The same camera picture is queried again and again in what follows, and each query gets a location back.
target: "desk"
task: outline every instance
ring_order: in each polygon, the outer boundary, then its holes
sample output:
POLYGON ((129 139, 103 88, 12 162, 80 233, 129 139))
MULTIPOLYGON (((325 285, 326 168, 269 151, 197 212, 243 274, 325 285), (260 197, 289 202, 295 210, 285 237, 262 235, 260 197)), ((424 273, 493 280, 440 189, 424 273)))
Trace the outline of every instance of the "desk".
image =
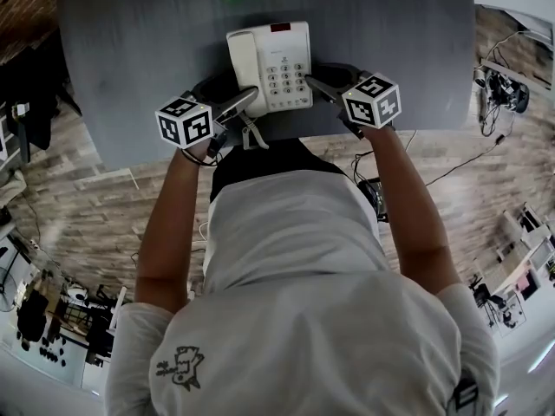
MULTIPOLYGON (((314 62, 380 71, 400 85, 398 129, 455 129, 473 79, 473 0, 58 0, 76 99, 103 163, 169 157, 154 110, 229 69, 225 33, 305 20, 314 62)), ((266 140, 347 133, 336 108, 259 121, 266 140)))

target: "cable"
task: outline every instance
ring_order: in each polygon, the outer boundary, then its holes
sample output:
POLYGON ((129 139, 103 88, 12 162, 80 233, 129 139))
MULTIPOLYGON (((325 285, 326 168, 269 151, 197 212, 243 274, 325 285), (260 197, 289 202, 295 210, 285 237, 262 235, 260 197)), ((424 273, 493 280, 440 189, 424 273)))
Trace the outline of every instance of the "cable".
POLYGON ((214 159, 212 162, 210 163, 205 163, 202 160, 200 160, 199 158, 193 156, 191 153, 189 153, 186 149, 182 149, 181 153, 185 156, 185 158, 187 160, 189 160, 190 162, 193 162, 194 164, 198 165, 198 166, 210 166, 210 167, 214 167, 218 165, 218 159, 214 159))
MULTIPOLYGON (((33 245, 31 245, 31 243, 30 243, 32 239, 29 239, 27 236, 25 236, 17 227, 16 227, 16 231, 19 233, 19 235, 20 235, 21 237, 23 237, 23 239, 25 239, 25 240, 29 243, 29 246, 30 246, 30 247, 32 247, 33 249, 35 249, 35 247, 34 247, 33 245)), ((54 260, 54 259, 52 258, 52 256, 51 256, 48 252, 46 252, 45 250, 43 250, 41 247, 38 247, 36 250, 41 251, 42 253, 44 253, 44 255, 50 260, 50 262, 53 263, 53 264, 55 265, 55 268, 57 269, 58 274, 60 275, 60 277, 62 277, 62 278, 66 278, 66 277, 67 277, 67 276, 63 273, 62 269, 60 268, 60 267, 61 267, 60 263, 57 262, 56 260, 54 260)))
POLYGON ((457 165, 457 166, 454 167, 454 168, 451 168, 451 169, 450 169, 449 171, 447 171, 445 174, 443 174, 443 175, 441 175, 440 177, 438 177, 438 178, 432 180, 431 182, 426 183, 426 186, 430 186, 430 185, 434 184, 434 183, 437 182, 438 180, 443 179, 444 177, 446 177, 446 176, 448 176, 449 174, 451 174, 451 172, 453 172, 454 170, 459 169, 459 168, 463 167, 464 165, 469 164, 470 162, 474 162, 476 159, 479 159, 480 157, 485 156, 486 154, 488 154, 488 153, 490 153, 491 151, 493 151, 493 149, 494 149, 496 146, 501 145, 501 144, 505 141, 505 139, 506 139, 507 137, 509 137, 509 136, 513 133, 513 124, 514 124, 514 116, 513 116, 513 121, 511 122, 511 129, 509 130, 509 132, 507 133, 507 135, 501 134, 501 135, 495 140, 495 144, 494 144, 491 148, 489 148, 487 151, 484 151, 483 153, 478 154, 478 155, 475 156, 475 157, 472 157, 471 159, 467 160, 466 162, 461 163, 460 165, 457 165))
MULTIPOLYGON (((544 38, 546 38, 546 39, 548 39, 548 40, 551 40, 551 38, 550 38, 549 36, 546 36, 545 34, 542 34, 541 32, 533 31, 533 30, 530 30, 530 29, 526 29, 526 30, 522 30, 522 31, 516 31, 516 32, 513 32, 513 33, 512 33, 511 35, 509 35, 508 37, 504 38, 503 40, 500 40, 500 41, 498 41, 497 43, 495 43, 495 45, 493 46, 493 48, 491 48, 491 49, 489 50, 489 52, 487 53, 486 58, 485 58, 484 60, 487 60, 487 59, 489 58, 489 56, 492 54, 492 52, 494 52, 494 50, 497 49, 497 48, 500 46, 501 43, 507 42, 508 40, 510 40, 511 38, 513 38, 514 36, 516 36, 517 34, 524 34, 524 33, 527 33, 527 34, 536 34, 537 36, 542 36, 542 37, 544 37, 544 38)), ((483 68, 483 66, 484 66, 484 65, 479 65, 479 66, 475 67, 475 68, 474 68, 474 71, 476 71, 477 69, 483 68)))
POLYGON ((415 133, 413 134, 413 136, 412 136, 412 137, 410 138, 410 140, 408 141, 408 144, 405 146, 405 153, 407 152, 408 147, 409 147, 410 144, 412 143, 413 138, 416 136, 416 133, 418 133, 418 130, 417 130, 417 129, 415 130, 415 133))
POLYGON ((499 54, 499 57, 501 57, 501 59, 503 60, 503 62, 505 62, 505 66, 507 69, 511 69, 511 66, 509 65, 509 62, 506 60, 506 58, 501 54, 501 49, 497 48, 494 50, 493 52, 493 58, 495 59, 496 62, 498 62, 498 60, 495 58, 495 53, 499 54))
POLYGON ((202 233, 202 227, 204 225, 208 225, 208 222, 204 222, 204 223, 199 225, 199 234, 202 236, 203 239, 205 239, 205 242, 206 242, 206 240, 208 240, 208 239, 206 239, 206 236, 202 233))
POLYGON ((355 185, 357 184, 356 182, 356 178, 358 177, 360 179, 360 181, 362 182, 363 180, 366 180, 363 176, 360 175, 360 173, 358 172, 358 163, 361 161, 361 159, 363 157, 366 157, 368 155, 370 155, 371 153, 373 153, 374 151, 368 151, 366 153, 362 153, 362 154, 355 154, 355 159, 350 163, 350 167, 353 168, 353 181, 355 182, 355 185))
POLYGON ((485 156, 486 154, 490 153, 491 151, 493 151, 493 149, 497 146, 497 144, 493 145, 490 149, 488 149, 487 151, 484 151, 483 153, 478 154, 476 157, 472 157, 471 159, 467 160, 465 163, 461 163, 460 165, 457 165, 455 168, 451 168, 449 171, 447 171, 445 174, 443 174, 442 176, 432 180, 431 182, 427 183, 426 186, 430 186, 432 184, 434 184, 435 182, 437 182, 440 179, 443 179, 444 177, 448 176, 449 174, 451 174, 451 172, 453 172, 456 169, 461 168, 462 166, 469 164, 470 162, 474 162, 476 159, 479 159, 482 156, 485 156))
POLYGON ((38 234, 38 242, 36 243, 39 247, 41 245, 41 229, 38 226, 38 214, 36 214, 35 208, 33 208, 31 206, 31 203, 29 202, 29 200, 27 199, 27 197, 25 196, 24 192, 21 193, 21 195, 23 196, 23 198, 25 199, 25 202, 27 203, 27 206, 33 211, 33 214, 35 214, 35 226, 36 226, 36 233, 38 234))
POLYGON ((501 106, 495 105, 487 112, 486 117, 484 117, 483 119, 480 119, 480 131, 484 137, 490 137, 495 132, 495 123, 497 122, 497 119, 500 116, 500 110, 501 110, 501 106), (487 118, 490 116, 490 114, 493 114, 492 125, 489 128, 489 133, 486 133, 484 130, 486 129, 487 118))

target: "person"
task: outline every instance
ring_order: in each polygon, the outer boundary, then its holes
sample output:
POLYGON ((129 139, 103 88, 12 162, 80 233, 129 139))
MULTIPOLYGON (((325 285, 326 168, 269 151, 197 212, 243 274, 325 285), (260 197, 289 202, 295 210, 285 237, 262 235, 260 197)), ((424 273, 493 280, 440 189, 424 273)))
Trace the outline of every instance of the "person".
POLYGON ((47 298, 49 279, 52 277, 50 271, 43 270, 41 278, 35 283, 27 299, 21 304, 17 311, 17 329, 21 333, 21 347, 29 351, 31 342, 41 340, 46 328, 46 308, 49 306, 47 298))
POLYGON ((285 140, 219 162, 205 294, 187 303, 207 144, 178 151, 117 321, 108 415, 492 414, 497 351, 439 212, 394 129, 362 130, 401 273, 362 192, 285 140))

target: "white telephone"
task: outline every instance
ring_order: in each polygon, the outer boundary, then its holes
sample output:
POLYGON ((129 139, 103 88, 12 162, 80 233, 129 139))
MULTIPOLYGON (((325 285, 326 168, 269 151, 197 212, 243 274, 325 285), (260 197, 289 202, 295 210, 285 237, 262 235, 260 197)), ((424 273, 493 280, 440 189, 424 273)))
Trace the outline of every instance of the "white telephone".
POLYGON ((278 23, 227 34, 239 88, 258 87, 245 110, 250 117, 312 106, 310 36, 307 22, 278 23))

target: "electronic device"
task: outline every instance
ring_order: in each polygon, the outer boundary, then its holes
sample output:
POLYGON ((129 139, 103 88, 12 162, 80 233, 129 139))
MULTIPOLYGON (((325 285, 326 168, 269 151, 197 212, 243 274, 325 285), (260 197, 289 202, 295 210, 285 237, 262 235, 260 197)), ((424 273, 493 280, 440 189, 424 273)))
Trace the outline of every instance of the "electronic device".
POLYGON ((311 72, 307 22, 277 23, 227 34, 227 44, 241 89, 256 86, 250 117, 312 106, 304 76, 311 72))
POLYGON ((360 126, 381 128, 401 114, 399 85, 379 73, 344 63, 323 63, 305 76, 307 85, 325 101, 341 108, 337 116, 359 139, 360 126))

